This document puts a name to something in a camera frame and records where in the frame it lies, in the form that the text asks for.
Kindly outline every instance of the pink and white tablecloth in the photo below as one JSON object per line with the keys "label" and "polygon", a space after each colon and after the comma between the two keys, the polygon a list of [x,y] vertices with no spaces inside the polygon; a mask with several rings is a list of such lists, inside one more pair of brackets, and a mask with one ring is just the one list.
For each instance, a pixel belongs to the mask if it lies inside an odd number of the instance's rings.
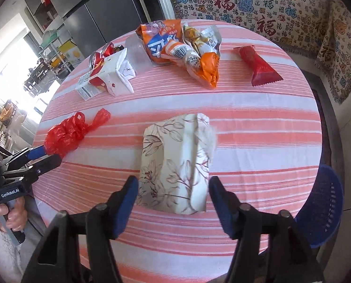
{"label": "pink and white tablecloth", "polygon": [[[321,123],[312,91],[300,69],[277,45],[247,29],[216,21],[188,20],[199,29],[216,24],[223,41],[220,80],[204,89],[177,66],[158,66],[133,78],[134,94],[102,93],[84,101],[74,90],[88,71],[88,58],[62,83],[50,101],[35,138],[77,111],[92,120],[100,108],[111,120],[89,133],[62,165],[33,185],[46,224],[57,211],[88,211],[139,176],[146,127],[185,113],[201,112],[217,129],[218,146],[210,175],[261,211],[301,209],[313,187],[321,156]],[[128,33],[114,40],[124,44]],[[252,87],[251,71],[232,54],[238,46],[257,52],[283,81]],[[81,260],[88,265],[86,239]],[[236,242],[224,234],[211,199],[207,211],[175,215],[135,206],[125,232],[111,242],[124,282],[206,282],[228,271]],[[261,250],[267,246],[265,238]]]}

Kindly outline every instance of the patterned blanket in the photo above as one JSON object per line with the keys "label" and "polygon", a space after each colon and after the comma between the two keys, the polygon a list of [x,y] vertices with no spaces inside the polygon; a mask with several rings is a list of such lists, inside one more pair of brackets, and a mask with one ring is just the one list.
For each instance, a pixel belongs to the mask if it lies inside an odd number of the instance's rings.
{"label": "patterned blanket", "polygon": [[341,0],[173,0],[181,19],[224,20],[315,58],[336,102],[351,91],[351,13]]}

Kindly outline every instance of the barcode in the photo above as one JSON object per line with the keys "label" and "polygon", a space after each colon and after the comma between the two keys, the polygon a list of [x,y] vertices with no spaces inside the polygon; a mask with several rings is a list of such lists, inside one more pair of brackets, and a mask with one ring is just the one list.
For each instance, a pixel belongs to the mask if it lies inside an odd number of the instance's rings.
{"label": "barcode", "polygon": [[86,91],[86,88],[82,87],[81,89],[88,95],[89,98],[92,97],[92,96],[90,95],[90,93],[88,93],[88,92]]}
{"label": "barcode", "polygon": [[187,53],[187,47],[186,46],[179,46],[178,48],[176,48],[176,50],[174,51],[173,55],[179,58],[184,58],[184,56]]}

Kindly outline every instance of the snack wrapper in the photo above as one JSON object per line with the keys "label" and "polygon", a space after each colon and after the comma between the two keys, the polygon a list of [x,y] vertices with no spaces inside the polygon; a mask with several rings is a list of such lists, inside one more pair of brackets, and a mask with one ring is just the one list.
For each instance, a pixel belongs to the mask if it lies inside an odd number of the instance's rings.
{"label": "snack wrapper", "polygon": [[258,55],[254,50],[254,46],[234,48],[233,52],[239,54],[243,61],[253,70],[253,76],[251,79],[252,86],[283,80],[280,74]]}
{"label": "snack wrapper", "polygon": [[93,52],[89,57],[89,69],[93,70],[105,57],[122,51],[123,46],[114,47],[112,42],[105,44],[100,51]]}
{"label": "snack wrapper", "polygon": [[182,39],[181,20],[153,21],[141,24],[136,34],[145,44],[150,59],[155,63],[167,63],[169,60],[161,58],[161,51],[169,40]]}
{"label": "snack wrapper", "polygon": [[215,52],[199,54],[188,44],[169,40],[162,50],[161,57],[186,68],[187,72],[206,88],[216,88],[219,79],[220,57]]}
{"label": "snack wrapper", "polygon": [[221,35],[217,26],[211,25],[207,29],[199,31],[185,23],[183,32],[184,43],[191,46],[199,56],[208,52],[214,52],[220,56]]}

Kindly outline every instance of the blue plastic chair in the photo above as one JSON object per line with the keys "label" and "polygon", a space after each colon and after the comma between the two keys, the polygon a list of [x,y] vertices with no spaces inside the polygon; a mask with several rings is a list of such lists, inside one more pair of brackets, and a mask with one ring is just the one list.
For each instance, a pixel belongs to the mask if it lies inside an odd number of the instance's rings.
{"label": "blue plastic chair", "polygon": [[322,164],[312,191],[295,218],[312,248],[329,240],[339,226],[342,212],[342,183],[330,166]]}

